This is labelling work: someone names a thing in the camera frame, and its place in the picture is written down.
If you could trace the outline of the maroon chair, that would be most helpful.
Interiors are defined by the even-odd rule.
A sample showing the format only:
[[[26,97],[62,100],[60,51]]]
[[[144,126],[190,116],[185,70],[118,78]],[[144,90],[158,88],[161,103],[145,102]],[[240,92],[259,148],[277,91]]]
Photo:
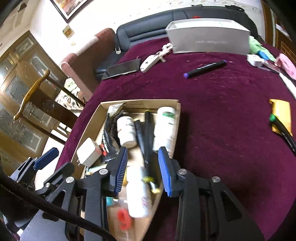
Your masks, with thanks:
[[[95,68],[114,51],[114,37],[114,30],[106,28],[78,44],[61,62],[63,72],[74,80],[87,99],[91,99],[99,85]]]

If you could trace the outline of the white bottle red label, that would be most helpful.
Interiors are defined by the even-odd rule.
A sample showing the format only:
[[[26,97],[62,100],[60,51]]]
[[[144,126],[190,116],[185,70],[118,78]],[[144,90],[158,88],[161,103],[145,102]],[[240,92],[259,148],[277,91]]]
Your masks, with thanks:
[[[144,181],[145,168],[129,166],[126,170],[126,200],[129,215],[143,218],[150,214],[152,207],[150,187]]]

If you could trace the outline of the black marker green caps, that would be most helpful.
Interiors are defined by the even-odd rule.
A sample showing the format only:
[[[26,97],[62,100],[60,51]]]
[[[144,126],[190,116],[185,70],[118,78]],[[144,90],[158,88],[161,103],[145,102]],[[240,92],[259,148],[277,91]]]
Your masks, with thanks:
[[[287,128],[283,125],[283,123],[274,115],[270,114],[269,117],[270,122],[277,128],[279,133],[282,135],[284,141],[287,143],[291,151],[293,152],[294,156],[296,155],[296,145],[295,140],[293,139],[290,132],[287,130]]]

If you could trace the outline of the blue cartoon tissue pack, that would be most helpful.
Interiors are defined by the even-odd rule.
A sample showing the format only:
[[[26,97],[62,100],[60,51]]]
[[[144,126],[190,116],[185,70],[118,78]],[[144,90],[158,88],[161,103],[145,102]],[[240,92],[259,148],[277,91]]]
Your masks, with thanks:
[[[101,166],[96,166],[96,167],[92,167],[92,168],[89,168],[86,172],[85,172],[85,176],[90,176],[92,175],[93,173],[101,170],[101,169],[105,169],[106,168],[106,164],[104,165],[101,165]],[[114,197],[107,197],[106,198],[106,205],[107,206],[112,206],[114,205],[115,203],[117,202],[117,199],[114,198]]]

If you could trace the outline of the white power adapter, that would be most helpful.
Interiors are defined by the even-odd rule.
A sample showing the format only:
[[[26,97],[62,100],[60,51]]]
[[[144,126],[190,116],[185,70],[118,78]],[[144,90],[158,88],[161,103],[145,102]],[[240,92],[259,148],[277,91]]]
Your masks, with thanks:
[[[102,155],[100,146],[91,138],[87,138],[77,150],[78,165],[91,167]]]

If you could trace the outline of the red number nine candle pack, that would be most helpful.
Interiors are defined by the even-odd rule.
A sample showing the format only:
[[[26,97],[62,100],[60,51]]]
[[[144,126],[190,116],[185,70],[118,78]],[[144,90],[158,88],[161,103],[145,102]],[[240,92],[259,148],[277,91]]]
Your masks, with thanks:
[[[112,206],[107,206],[109,231],[116,240],[135,240],[133,219],[128,213],[125,199],[117,199]]]

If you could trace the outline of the grey shoe box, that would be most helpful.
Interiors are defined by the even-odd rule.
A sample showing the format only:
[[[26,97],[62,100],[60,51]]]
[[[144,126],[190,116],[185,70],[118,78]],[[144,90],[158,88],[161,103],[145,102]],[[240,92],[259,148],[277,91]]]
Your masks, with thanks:
[[[234,20],[199,18],[170,22],[166,34],[173,52],[249,54],[250,30]]]

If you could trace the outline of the black snack bag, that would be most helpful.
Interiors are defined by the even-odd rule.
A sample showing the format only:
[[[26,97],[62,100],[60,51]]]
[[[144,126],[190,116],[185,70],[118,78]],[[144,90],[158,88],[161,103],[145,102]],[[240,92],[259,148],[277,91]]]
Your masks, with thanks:
[[[105,124],[102,133],[101,149],[102,164],[107,164],[110,160],[115,159],[119,153],[119,144],[114,138],[117,130],[117,120],[123,115],[125,102],[111,105],[106,114]]]

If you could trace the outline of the gold foil packet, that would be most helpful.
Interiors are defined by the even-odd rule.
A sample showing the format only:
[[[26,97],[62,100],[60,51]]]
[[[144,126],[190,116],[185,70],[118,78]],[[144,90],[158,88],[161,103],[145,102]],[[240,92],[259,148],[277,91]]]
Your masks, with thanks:
[[[271,105],[271,113],[282,122],[291,136],[293,136],[290,103],[280,99],[270,99],[269,104]]]

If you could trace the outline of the black marker yellow caps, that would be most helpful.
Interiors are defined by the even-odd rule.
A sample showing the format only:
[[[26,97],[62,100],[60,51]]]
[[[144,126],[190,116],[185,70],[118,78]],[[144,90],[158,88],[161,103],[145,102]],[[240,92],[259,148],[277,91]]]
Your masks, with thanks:
[[[153,115],[150,111],[146,111],[144,115],[144,166],[147,170],[145,182],[150,185],[153,194],[160,193],[159,184],[156,174],[154,173],[154,164],[152,161],[154,140]]]

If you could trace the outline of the white small bottle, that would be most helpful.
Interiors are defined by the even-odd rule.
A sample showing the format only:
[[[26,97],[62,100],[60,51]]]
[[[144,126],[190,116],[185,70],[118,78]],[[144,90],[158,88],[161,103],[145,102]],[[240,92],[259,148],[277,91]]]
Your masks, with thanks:
[[[122,147],[131,149],[137,145],[137,133],[132,117],[122,116],[117,120],[117,136]]]

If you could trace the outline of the wooden chair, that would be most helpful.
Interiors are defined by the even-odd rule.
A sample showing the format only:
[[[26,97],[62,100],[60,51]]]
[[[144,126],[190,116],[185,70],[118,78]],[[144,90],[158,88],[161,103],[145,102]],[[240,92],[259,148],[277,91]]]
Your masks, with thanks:
[[[13,119],[14,121],[17,121],[18,119],[24,120],[26,123],[40,131],[41,133],[47,135],[48,137],[52,138],[53,140],[59,142],[60,144],[64,145],[66,142],[62,140],[61,138],[57,137],[56,135],[53,135],[51,132],[47,131],[46,129],[42,128],[39,125],[36,125],[31,120],[26,118],[23,115],[23,111],[26,108],[26,105],[31,102],[32,105],[36,106],[37,108],[41,109],[44,113],[48,114],[50,117],[54,118],[58,122],[64,124],[66,127],[73,128],[77,116],[72,113],[67,108],[63,107],[59,103],[55,102],[55,100],[48,95],[46,95],[41,89],[41,84],[48,80],[53,85],[57,86],[61,90],[63,90],[69,97],[73,98],[75,101],[77,101],[82,106],[85,106],[85,103],[81,101],[78,97],[76,97],[74,94],[72,94],[69,90],[67,90],[60,82],[54,80],[50,77],[50,70],[47,70],[45,74],[40,77],[35,83],[30,87],[30,89],[27,91],[25,96],[23,97],[23,100],[20,104],[20,108],[18,112],[14,115]]]

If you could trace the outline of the white bottle green label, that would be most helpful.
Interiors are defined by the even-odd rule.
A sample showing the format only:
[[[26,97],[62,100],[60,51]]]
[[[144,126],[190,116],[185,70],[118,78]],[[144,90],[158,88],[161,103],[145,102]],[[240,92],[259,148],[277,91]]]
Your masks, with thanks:
[[[165,147],[171,153],[175,130],[176,110],[163,106],[157,111],[157,119],[154,126],[154,140],[152,150],[158,153],[160,147]]]

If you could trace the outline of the thin black pen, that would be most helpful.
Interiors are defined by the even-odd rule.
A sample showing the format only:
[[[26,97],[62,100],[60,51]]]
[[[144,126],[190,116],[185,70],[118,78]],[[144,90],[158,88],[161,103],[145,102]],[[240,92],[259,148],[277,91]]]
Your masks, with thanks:
[[[142,124],[141,121],[137,118],[134,120],[134,125],[135,125],[135,130],[136,130],[136,134],[137,134],[137,143],[139,145],[139,148],[141,150],[143,159],[144,159],[144,168],[145,168],[145,176],[147,177],[149,172],[149,164],[148,164],[148,152],[146,150],[146,141],[145,141],[145,135],[144,135],[144,131],[142,128]]]

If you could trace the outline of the white car key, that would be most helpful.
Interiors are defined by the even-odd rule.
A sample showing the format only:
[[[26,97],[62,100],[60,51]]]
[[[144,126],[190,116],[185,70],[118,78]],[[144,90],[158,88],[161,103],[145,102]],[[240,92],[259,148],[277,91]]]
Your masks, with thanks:
[[[153,66],[156,65],[159,61],[165,63],[164,57],[169,54],[173,49],[172,43],[168,43],[163,45],[161,51],[158,51],[156,54],[148,56],[140,66],[140,71],[142,73],[146,73],[150,70]]]

